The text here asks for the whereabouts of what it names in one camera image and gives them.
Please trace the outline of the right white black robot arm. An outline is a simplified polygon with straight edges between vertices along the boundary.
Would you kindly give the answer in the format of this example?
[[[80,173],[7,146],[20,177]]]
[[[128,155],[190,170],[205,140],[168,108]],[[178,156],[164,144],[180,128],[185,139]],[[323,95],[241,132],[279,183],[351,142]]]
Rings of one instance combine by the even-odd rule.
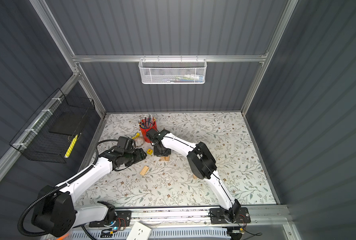
[[[205,143],[194,144],[185,141],[167,130],[161,132],[149,130],[146,135],[153,146],[170,149],[185,156],[193,174],[207,182],[216,195],[221,209],[224,210],[225,220],[229,223],[236,222],[236,215],[241,209],[241,204],[233,197],[221,179],[216,160]]]

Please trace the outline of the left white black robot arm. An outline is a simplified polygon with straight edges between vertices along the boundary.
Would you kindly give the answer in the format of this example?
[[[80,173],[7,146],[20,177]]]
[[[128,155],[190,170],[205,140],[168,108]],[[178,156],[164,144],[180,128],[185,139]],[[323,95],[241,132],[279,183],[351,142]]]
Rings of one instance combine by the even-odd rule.
[[[140,161],[147,154],[136,148],[135,141],[128,137],[115,139],[116,145],[97,153],[91,165],[75,176],[55,187],[46,186],[38,194],[28,210],[33,210],[31,223],[42,232],[34,236],[51,234],[55,237],[65,235],[70,229],[90,222],[103,222],[106,226],[116,224],[115,206],[99,201],[97,205],[77,207],[76,200],[98,180],[112,171],[121,171]]]

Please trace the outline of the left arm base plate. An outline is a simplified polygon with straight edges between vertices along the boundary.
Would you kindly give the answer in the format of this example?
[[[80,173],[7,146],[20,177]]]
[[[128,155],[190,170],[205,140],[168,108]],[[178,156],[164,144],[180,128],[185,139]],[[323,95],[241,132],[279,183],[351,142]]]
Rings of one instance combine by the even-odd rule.
[[[99,222],[91,222],[88,224],[88,226],[90,228],[126,228],[130,225],[131,214],[131,211],[116,211],[116,216],[114,220],[109,220],[108,222],[105,220]]]

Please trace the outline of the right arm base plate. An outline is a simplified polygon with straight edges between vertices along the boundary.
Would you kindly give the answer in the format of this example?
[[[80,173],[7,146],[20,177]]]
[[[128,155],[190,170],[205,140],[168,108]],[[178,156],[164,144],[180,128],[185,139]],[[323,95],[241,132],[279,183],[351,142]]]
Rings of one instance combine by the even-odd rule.
[[[225,210],[222,208],[211,208],[209,217],[213,225],[217,224],[250,224],[251,217],[247,208],[240,208],[237,212],[231,211],[230,217],[226,217]]]

